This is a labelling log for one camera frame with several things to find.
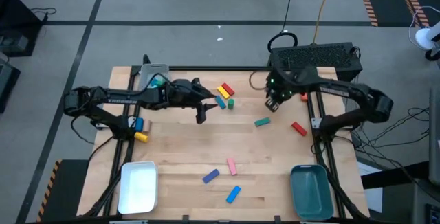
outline striped warning tape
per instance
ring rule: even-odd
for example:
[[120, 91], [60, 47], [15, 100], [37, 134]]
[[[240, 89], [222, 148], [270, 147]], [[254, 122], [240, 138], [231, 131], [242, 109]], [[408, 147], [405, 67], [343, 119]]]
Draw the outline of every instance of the striped warning tape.
[[50, 191], [52, 190], [52, 186], [54, 186], [56, 172], [60, 167], [62, 159], [59, 159], [55, 162], [54, 169], [52, 169], [52, 174], [50, 175], [49, 183], [47, 185], [46, 192], [44, 193], [43, 201], [41, 202], [40, 210], [38, 211], [38, 216], [36, 217], [36, 222], [41, 222], [43, 218], [44, 209], [46, 208], [47, 201], [49, 201]]
[[[406, 5], [408, 6], [408, 9], [410, 10], [412, 16], [414, 16], [415, 11], [420, 8], [419, 1], [418, 0], [405, 0], [405, 2], [406, 2]], [[426, 17], [425, 12], [422, 9], [420, 9], [417, 12], [416, 16], [417, 16], [418, 20], [421, 21], [421, 24], [423, 26], [429, 26], [429, 20]], [[416, 25], [420, 26], [418, 20], [415, 19], [415, 23], [416, 23]]]
[[371, 25], [377, 27], [377, 19], [376, 14], [374, 13], [373, 6], [371, 5], [370, 0], [363, 0], [366, 8], [366, 12], [368, 13], [368, 17], [370, 18]]

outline white tray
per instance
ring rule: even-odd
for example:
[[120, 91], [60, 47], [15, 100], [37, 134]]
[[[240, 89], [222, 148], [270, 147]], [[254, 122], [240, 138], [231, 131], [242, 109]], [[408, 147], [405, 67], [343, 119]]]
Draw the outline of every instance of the white tray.
[[121, 214], [150, 212], [157, 205], [157, 167], [152, 161], [122, 166], [118, 210]]

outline yellow block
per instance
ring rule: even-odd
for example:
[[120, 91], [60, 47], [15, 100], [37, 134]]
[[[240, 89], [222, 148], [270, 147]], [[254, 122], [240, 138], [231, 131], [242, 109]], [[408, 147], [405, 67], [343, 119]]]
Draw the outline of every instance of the yellow block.
[[229, 93], [228, 93], [228, 92], [227, 92], [222, 86], [217, 87], [217, 90], [219, 90], [219, 92], [221, 93], [221, 95], [222, 95], [225, 99], [229, 98]]
[[148, 135], [144, 135], [141, 132], [136, 132], [135, 139], [139, 140], [141, 142], [147, 142], [149, 140], [149, 137], [148, 137]]

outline pink block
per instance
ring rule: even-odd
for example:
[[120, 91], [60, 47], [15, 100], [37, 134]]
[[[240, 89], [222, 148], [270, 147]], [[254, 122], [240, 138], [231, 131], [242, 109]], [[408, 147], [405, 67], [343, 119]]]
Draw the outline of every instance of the pink block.
[[235, 175], [237, 173], [237, 170], [235, 168], [235, 163], [233, 158], [228, 158], [228, 166], [229, 171], [231, 172], [231, 175]]

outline wooden tabletop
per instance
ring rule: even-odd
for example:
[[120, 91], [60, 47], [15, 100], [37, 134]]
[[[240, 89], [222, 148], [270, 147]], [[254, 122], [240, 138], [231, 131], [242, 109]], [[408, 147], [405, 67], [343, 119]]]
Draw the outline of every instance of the wooden tabletop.
[[[109, 87], [126, 89], [129, 72], [130, 67], [114, 67]], [[318, 73], [324, 78], [336, 78], [334, 68], [318, 68]], [[280, 215], [283, 221], [299, 220], [293, 206], [289, 174], [295, 165], [316, 163], [310, 151], [313, 140], [307, 103], [294, 96], [272, 113], [264, 105], [265, 92], [249, 86], [249, 71], [172, 71], [170, 75], [172, 79], [198, 77], [214, 94], [218, 94], [218, 86], [228, 83], [235, 90], [234, 110], [214, 108], [207, 112], [203, 124], [197, 124], [194, 109], [141, 109], [140, 117], [150, 119], [153, 124], [148, 143], [135, 143], [133, 161], [154, 161], [158, 166], [158, 204], [150, 213], [130, 214], [124, 218], [178, 220], [188, 214], [191, 220], [272, 221], [275, 215]], [[264, 86], [266, 76], [267, 72], [256, 73], [253, 84]], [[322, 97], [327, 114], [344, 112], [341, 97], [325, 93]], [[316, 99], [313, 101], [318, 117]], [[105, 104], [103, 108], [120, 115], [123, 105]], [[264, 117], [270, 117], [271, 123], [255, 127], [254, 121]], [[293, 122], [303, 126], [308, 134], [303, 137], [296, 132], [291, 127]], [[349, 137], [346, 131], [338, 135]], [[98, 131], [94, 147], [110, 136], [108, 130]], [[107, 187], [115, 147], [116, 141], [108, 143], [92, 159], [78, 214], [89, 210]], [[369, 216], [353, 145], [335, 138], [333, 151], [340, 185], [359, 210]], [[236, 162], [238, 174], [235, 176], [230, 175], [226, 163], [229, 157]], [[205, 184], [202, 177], [215, 168], [220, 175]], [[241, 191], [229, 204], [226, 197], [235, 186], [240, 186]], [[113, 195], [112, 214], [117, 210], [118, 193], [119, 186]]]

